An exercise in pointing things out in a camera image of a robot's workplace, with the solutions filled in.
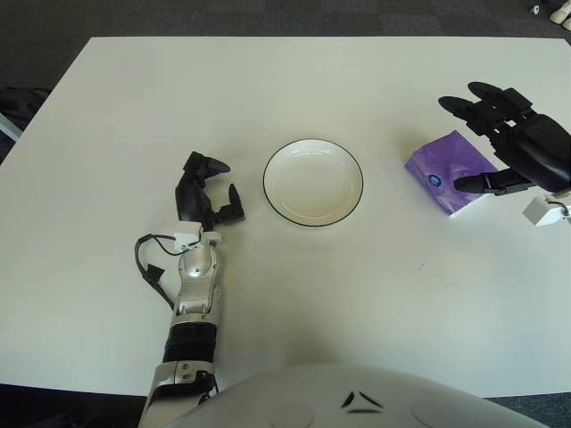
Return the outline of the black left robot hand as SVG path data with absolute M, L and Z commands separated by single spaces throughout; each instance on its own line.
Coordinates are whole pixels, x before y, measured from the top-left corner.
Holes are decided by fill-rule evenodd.
M 191 152 L 183 167 L 183 175 L 175 189 L 178 219 L 200 223 L 205 232 L 214 230 L 219 224 L 230 224 L 245 219 L 244 208 L 234 184 L 228 188 L 227 205 L 214 211 L 211 199 L 204 191 L 206 180 L 228 173 L 231 168 L 221 160 Z

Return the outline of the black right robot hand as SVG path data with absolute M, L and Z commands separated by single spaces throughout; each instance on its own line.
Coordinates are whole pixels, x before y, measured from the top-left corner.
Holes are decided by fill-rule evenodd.
M 536 112 L 514 88 L 471 82 L 468 89 L 476 102 L 442 96 L 438 103 L 477 136 L 487 137 L 507 167 L 457 178 L 457 191 L 502 196 L 534 186 L 550 193 L 570 189 L 570 134 L 556 120 Z

